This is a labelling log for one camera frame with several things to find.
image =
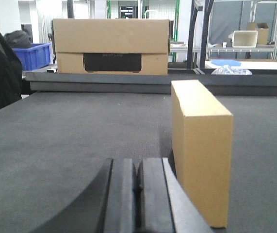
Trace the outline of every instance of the metal frame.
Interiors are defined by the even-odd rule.
[[[277,4],[277,0],[252,0],[251,1],[251,11],[250,11],[250,21],[255,21],[256,18],[256,10],[257,10],[257,4],[258,3],[273,3]],[[272,54],[272,59],[277,59],[277,16],[276,16],[276,21],[274,25],[274,32],[273,32],[273,40],[275,43],[273,54]]]
[[[187,53],[187,69],[194,68],[193,63],[193,40],[196,25],[196,16],[198,11],[202,11],[203,6],[197,0],[192,0],[191,4],[191,19],[189,26],[189,38],[188,38],[188,53]]]
[[[68,16],[68,18],[74,17],[74,2],[73,2],[73,0],[67,0],[67,16]]]
[[[201,55],[200,55],[200,67],[204,68],[207,52],[207,41],[208,41],[208,28],[210,21],[210,14],[212,11],[212,5],[214,0],[205,0],[203,29],[202,29],[202,42],[201,42]]]
[[[168,75],[26,73],[34,91],[170,94],[173,80],[199,80],[214,95],[277,96],[277,71],[211,75],[213,69],[171,70]]]

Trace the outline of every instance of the small cardboard box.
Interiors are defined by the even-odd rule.
[[[54,19],[60,73],[167,74],[169,20]]]
[[[247,23],[247,30],[256,30],[258,32],[258,44],[266,45],[268,43],[269,37],[269,26],[267,23],[256,23],[249,22]]]
[[[212,227],[228,222],[233,115],[198,80],[172,81],[177,179]]]

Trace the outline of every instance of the white wall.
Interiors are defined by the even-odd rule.
[[[77,19],[89,18],[89,8],[86,2],[84,1],[74,2],[74,18],[77,18]]]
[[[149,0],[149,10],[158,11],[158,13],[149,12],[149,18],[174,20],[175,5],[175,0]]]
[[[20,12],[17,0],[0,0],[0,33],[21,30]]]
[[[107,5],[106,0],[95,0],[95,17],[94,18],[107,18]]]
[[[29,5],[30,5],[30,17],[31,17],[31,24],[32,24],[32,31],[33,31],[33,42],[40,43],[36,2],[31,1]]]
[[[67,1],[62,2],[63,18],[68,18]]]
[[[191,14],[191,0],[180,0],[179,2],[179,20],[178,20],[178,41],[183,41],[188,44],[190,14]],[[199,11],[196,17],[196,27],[194,35],[194,47],[201,47],[202,41],[202,26],[203,26],[203,11]],[[177,54],[177,61],[182,62],[186,60],[187,53],[180,52]]]
[[[110,18],[112,19],[119,18],[119,2],[110,1],[110,5],[111,5]]]
[[[40,43],[48,43],[52,20],[63,18],[62,0],[36,0]]]
[[[21,24],[31,24],[31,11],[28,1],[19,1],[18,8],[20,12]]]

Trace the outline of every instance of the conveyor belt surface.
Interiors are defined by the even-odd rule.
[[[277,98],[219,97],[234,114],[228,227],[277,232]],[[0,110],[0,233],[71,203],[105,158],[171,156],[169,95],[36,93]]]

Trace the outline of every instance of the metal shelf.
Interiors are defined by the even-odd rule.
[[[255,21],[256,9],[258,3],[273,3],[277,4],[277,0],[205,0],[205,10],[204,10],[204,19],[203,19],[203,30],[202,30],[202,42],[201,42],[201,53],[200,53],[200,67],[205,66],[206,56],[211,52],[270,52],[272,54],[272,59],[277,59],[277,17],[275,20],[274,28],[274,38],[273,41],[275,45],[270,48],[207,48],[208,43],[208,28],[210,21],[210,13],[212,5],[214,2],[226,2],[226,1],[250,1],[251,2],[251,11],[249,21]],[[191,19],[190,25],[195,24],[196,18]]]
[[[207,48],[208,52],[274,52],[275,48]],[[188,47],[171,47],[170,52],[187,52]],[[193,52],[201,52],[201,48],[193,48]]]

